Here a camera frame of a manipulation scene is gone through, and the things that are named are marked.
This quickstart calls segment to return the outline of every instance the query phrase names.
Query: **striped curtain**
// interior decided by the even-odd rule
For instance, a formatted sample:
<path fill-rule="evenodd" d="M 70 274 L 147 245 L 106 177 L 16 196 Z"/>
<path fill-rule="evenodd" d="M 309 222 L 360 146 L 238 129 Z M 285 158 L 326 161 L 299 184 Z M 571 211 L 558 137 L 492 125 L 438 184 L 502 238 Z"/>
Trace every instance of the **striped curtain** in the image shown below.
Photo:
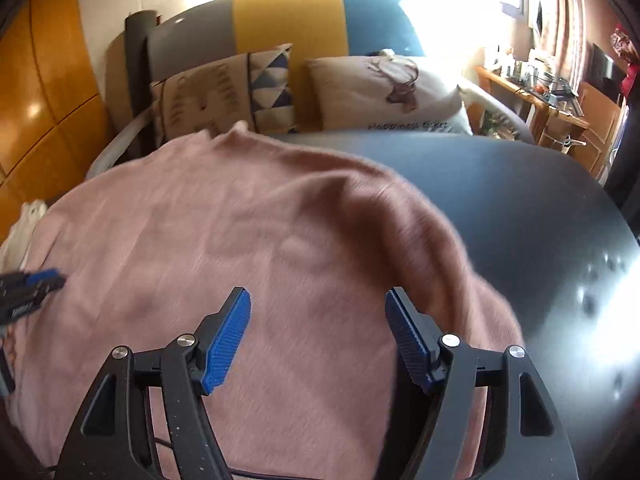
<path fill-rule="evenodd" d="M 540 0 L 540 5 L 543 23 L 540 47 L 556 57 L 558 75 L 577 89 L 586 62 L 584 0 Z"/>

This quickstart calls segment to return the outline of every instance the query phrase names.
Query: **table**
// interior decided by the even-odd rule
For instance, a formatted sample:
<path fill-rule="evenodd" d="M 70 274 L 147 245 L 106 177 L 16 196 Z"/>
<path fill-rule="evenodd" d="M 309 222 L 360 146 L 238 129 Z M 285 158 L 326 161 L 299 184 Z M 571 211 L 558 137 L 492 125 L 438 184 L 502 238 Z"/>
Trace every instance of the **table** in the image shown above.
<path fill-rule="evenodd" d="M 587 121 L 579 117 L 572 116 L 567 112 L 563 112 L 549 103 L 544 102 L 542 99 L 537 98 L 535 95 L 528 92 L 519 92 L 518 90 L 522 89 L 521 86 L 487 70 L 483 66 L 476 66 L 476 73 L 478 74 L 479 86 L 485 92 L 491 94 L 491 84 L 495 83 L 535 108 L 533 120 L 531 121 L 529 128 L 534 139 L 536 139 L 539 145 L 544 145 L 545 127 L 550 118 L 556 117 L 561 121 L 566 122 L 569 125 L 568 134 L 571 135 L 572 139 L 579 139 L 583 131 L 587 130 L 590 126 Z"/>
<path fill-rule="evenodd" d="M 444 212 L 475 270 L 510 301 L 580 478 L 588 478 L 640 391 L 633 321 L 640 248 L 599 184 L 572 158 L 523 142 L 421 133 L 277 137 L 385 164 Z"/>

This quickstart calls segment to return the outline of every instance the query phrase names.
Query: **wooden desk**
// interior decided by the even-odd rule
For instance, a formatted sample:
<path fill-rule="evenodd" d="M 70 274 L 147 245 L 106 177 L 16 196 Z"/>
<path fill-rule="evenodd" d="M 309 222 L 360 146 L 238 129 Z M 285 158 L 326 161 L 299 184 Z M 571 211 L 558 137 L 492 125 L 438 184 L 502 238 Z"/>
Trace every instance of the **wooden desk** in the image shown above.
<path fill-rule="evenodd" d="M 476 66 L 476 73 L 478 74 L 478 79 L 480 80 L 480 88 L 485 92 L 491 94 L 491 84 L 495 83 L 502 88 L 510 91 L 513 95 L 517 96 L 522 101 L 530 104 L 534 107 L 535 113 L 533 115 L 533 120 L 529 126 L 531 133 L 533 134 L 534 139 L 538 142 L 538 144 L 543 144 L 545 141 L 545 135 L 543 135 L 546 124 L 551 117 L 556 117 L 561 121 L 569 123 L 571 125 L 570 135 L 572 139 L 579 139 L 582 133 L 588 129 L 590 124 L 578 117 L 572 116 L 567 112 L 563 112 L 562 110 L 558 110 L 551 106 L 549 103 L 545 103 L 542 99 L 535 97 L 528 92 L 519 92 L 522 87 L 518 86 L 507 79 L 500 77 L 499 75 L 490 72 L 483 66 Z"/>

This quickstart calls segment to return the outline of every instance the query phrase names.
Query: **deer print pillow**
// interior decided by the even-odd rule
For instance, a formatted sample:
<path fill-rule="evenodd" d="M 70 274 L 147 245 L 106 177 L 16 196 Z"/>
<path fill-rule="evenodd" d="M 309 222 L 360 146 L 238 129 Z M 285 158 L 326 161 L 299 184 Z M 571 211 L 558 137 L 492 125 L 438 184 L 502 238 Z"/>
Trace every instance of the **deer print pillow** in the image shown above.
<path fill-rule="evenodd" d="M 425 57 L 325 57 L 307 65 L 325 130 L 416 130 L 472 135 L 454 80 Z"/>
<path fill-rule="evenodd" d="M 259 134 L 295 131 L 290 50 L 239 54 L 151 83 L 158 145 L 205 128 L 227 132 L 240 120 Z"/>

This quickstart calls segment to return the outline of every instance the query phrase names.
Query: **pink blanket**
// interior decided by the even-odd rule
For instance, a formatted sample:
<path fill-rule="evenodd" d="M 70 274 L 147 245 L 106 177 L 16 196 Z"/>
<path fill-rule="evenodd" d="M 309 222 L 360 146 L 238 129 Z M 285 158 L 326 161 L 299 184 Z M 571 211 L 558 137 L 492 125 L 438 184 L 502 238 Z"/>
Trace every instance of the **pink blanket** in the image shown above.
<path fill-rule="evenodd" d="M 252 318 L 225 384 L 205 400 L 235 468 L 372 478 L 394 384 L 383 312 L 392 286 L 473 346 L 522 343 L 510 306 L 418 190 L 367 160 L 242 123 L 172 140 L 68 193 L 34 234 L 28 268 L 41 266 L 68 280 L 15 326 L 8 411 L 45 465 L 114 346 L 164 347 L 236 285 L 252 295 Z M 477 401 L 463 478 L 478 448 Z M 152 408 L 168 438 L 159 397 Z M 161 459 L 178 478 L 168 450 Z"/>

